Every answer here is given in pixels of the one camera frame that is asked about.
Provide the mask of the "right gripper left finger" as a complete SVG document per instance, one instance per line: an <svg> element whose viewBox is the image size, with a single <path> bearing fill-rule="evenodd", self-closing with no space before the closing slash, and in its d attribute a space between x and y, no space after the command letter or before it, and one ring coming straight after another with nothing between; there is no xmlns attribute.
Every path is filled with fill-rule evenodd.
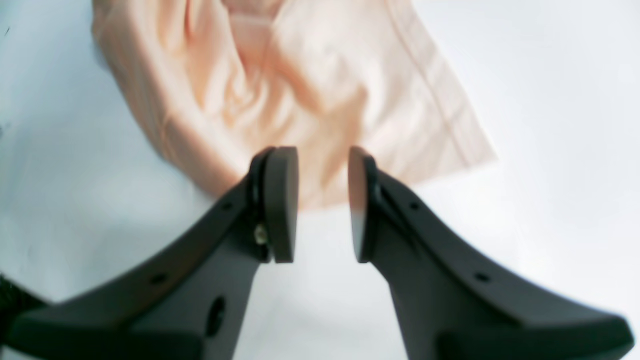
<svg viewBox="0 0 640 360"><path fill-rule="evenodd" d="M41 360L231 360L262 264L294 260L298 151L269 146L170 246L105 285L19 314L5 344Z"/></svg>

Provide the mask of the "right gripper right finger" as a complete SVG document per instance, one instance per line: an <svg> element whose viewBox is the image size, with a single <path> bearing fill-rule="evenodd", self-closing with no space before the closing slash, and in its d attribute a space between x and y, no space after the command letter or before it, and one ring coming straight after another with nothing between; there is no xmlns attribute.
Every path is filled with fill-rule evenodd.
<svg viewBox="0 0 640 360"><path fill-rule="evenodd" d="M365 149L348 162L355 256L386 280L410 360L619 360L633 348L624 317L489 259Z"/></svg>

